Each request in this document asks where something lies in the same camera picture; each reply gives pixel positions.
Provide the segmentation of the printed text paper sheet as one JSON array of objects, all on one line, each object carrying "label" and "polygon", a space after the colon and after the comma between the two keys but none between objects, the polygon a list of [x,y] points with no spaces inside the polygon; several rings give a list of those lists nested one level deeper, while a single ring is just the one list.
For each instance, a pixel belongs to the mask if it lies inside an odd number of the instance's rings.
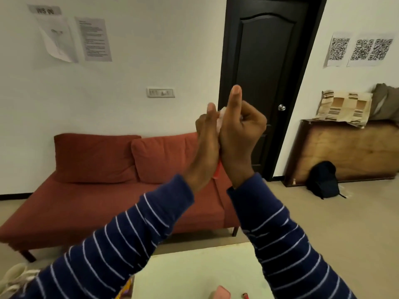
[{"label": "printed text paper sheet", "polygon": [[105,19],[75,17],[84,58],[93,62],[112,62]]}]

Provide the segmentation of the grey label sheet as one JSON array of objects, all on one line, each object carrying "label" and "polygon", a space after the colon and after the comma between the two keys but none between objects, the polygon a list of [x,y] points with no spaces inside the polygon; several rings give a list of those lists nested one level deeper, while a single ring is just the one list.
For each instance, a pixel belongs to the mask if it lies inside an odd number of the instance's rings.
[{"label": "grey label sheet", "polygon": [[29,11],[35,15],[62,15],[62,11],[59,6],[27,4],[27,7]]}]

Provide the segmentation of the pink object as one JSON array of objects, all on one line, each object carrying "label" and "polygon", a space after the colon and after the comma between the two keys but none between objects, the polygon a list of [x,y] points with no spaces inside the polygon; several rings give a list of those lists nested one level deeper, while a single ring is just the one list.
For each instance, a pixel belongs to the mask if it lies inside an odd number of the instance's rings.
[{"label": "pink object", "polygon": [[223,286],[217,286],[217,288],[210,293],[208,299],[231,299],[231,293]]}]

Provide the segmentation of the white and red packet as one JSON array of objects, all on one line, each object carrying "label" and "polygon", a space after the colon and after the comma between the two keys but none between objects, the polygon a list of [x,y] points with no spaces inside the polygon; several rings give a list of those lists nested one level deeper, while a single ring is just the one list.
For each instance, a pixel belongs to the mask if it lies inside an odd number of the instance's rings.
[{"label": "white and red packet", "polygon": [[[219,111],[219,117],[218,117],[217,122],[216,122],[216,131],[217,131],[217,135],[218,136],[220,134],[220,130],[221,130],[221,127],[222,127],[223,117],[225,115],[225,112],[226,112],[226,107],[223,107]],[[217,180],[219,178],[221,167],[222,167],[222,162],[221,162],[221,159],[219,158],[216,170],[215,170],[214,175],[212,177],[214,180]]]}]

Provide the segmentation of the white shoe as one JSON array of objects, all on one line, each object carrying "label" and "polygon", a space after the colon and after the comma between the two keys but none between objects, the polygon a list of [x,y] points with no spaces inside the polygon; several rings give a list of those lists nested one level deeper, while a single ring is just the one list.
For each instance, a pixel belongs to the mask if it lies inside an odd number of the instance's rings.
[{"label": "white shoe", "polygon": [[20,299],[30,282],[40,272],[30,269],[26,263],[18,263],[11,267],[0,279],[0,299]]}]

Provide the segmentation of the red sofa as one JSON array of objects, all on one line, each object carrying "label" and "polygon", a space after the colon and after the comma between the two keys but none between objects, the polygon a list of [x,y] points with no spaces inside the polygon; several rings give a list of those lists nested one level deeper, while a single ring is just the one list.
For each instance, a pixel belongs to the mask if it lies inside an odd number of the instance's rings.
[{"label": "red sofa", "polygon": [[0,226],[0,243],[35,261],[30,250],[81,242],[162,184],[62,183],[54,172]]}]

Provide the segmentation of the red sofa cushion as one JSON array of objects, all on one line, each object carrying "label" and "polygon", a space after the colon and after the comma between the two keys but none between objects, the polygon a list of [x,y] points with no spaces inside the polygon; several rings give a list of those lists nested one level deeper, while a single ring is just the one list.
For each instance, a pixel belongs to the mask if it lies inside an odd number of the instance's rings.
[{"label": "red sofa cushion", "polygon": [[62,183],[138,182],[131,142],[139,135],[59,134],[54,136],[56,169]]},{"label": "red sofa cushion", "polygon": [[182,173],[197,151],[197,133],[146,137],[131,142],[138,178],[142,183],[162,184]]}]

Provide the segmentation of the person's left hand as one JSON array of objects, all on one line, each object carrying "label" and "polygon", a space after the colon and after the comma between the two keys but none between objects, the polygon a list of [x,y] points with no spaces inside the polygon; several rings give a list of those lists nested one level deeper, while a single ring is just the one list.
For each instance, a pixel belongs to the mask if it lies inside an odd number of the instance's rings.
[{"label": "person's left hand", "polygon": [[218,135],[207,132],[206,113],[200,115],[195,122],[197,151],[192,163],[182,175],[193,194],[200,191],[212,179],[219,159]]}]

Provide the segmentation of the person's right hand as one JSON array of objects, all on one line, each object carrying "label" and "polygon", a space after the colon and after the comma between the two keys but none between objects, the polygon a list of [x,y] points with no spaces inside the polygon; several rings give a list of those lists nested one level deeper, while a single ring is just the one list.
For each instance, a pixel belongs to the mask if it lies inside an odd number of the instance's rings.
[{"label": "person's right hand", "polygon": [[233,188],[238,188],[254,175],[252,151],[266,128],[266,117],[244,100],[240,121],[229,121],[227,103],[219,141],[222,165]]}]

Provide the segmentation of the small code paper sheet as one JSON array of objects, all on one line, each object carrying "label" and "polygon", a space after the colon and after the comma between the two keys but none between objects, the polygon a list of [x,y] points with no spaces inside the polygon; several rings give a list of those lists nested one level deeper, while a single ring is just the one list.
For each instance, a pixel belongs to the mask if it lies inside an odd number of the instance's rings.
[{"label": "small code paper sheet", "polygon": [[328,48],[325,66],[340,66],[349,47],[352,33],[334,32]]}]

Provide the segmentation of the curled white paper sheet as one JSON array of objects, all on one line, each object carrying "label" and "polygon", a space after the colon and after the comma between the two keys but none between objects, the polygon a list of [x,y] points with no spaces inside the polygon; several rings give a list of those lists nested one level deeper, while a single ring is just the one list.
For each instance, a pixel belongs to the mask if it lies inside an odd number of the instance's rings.
[{"label": "curled white paper sheet", "polygon": [[48,54],[65,62],[78,63],[67,18],[63,15],[36,15],[36,20]]}]

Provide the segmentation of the olive cloth garment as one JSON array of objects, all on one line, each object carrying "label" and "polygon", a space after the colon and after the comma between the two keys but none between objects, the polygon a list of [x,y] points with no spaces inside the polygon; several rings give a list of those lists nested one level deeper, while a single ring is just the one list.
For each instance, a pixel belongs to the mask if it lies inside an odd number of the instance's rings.
[{"label": "olive cloth garment", "polygon": [[399,87],[376,84],[369,120],[390,120],[399,127]]}]

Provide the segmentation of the black backpack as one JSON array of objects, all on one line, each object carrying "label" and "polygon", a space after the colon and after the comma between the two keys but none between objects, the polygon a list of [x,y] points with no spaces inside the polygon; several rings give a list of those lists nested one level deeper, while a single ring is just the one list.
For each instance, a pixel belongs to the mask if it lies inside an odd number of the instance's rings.
[{"label": "black backpack", "polygon": [[308,174],[305,186],[307,190],[322,200],[336,196],[347,198],[340,193],[336,167],[330,161],[322,161],[313,166]]}]

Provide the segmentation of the yellow and purple packet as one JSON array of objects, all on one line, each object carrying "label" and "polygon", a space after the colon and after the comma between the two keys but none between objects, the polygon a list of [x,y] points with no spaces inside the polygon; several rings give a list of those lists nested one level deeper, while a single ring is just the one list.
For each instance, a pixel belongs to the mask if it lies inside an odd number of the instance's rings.
[{"label": "yellow and purple packet", "polygon": [[126,285],[120,290],[115,299],[132,299],[134,276],[131,276]]}]

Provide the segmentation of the wide code paper sheet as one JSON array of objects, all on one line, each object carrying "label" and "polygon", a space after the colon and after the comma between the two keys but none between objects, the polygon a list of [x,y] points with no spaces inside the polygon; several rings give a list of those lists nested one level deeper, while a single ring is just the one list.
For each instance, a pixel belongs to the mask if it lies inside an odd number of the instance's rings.
[{"label": "wide code paper sheet", "polygon": [[395,36],[395,33],[360,33],[356,37],[347,67],[380,65],[390,50]]}]

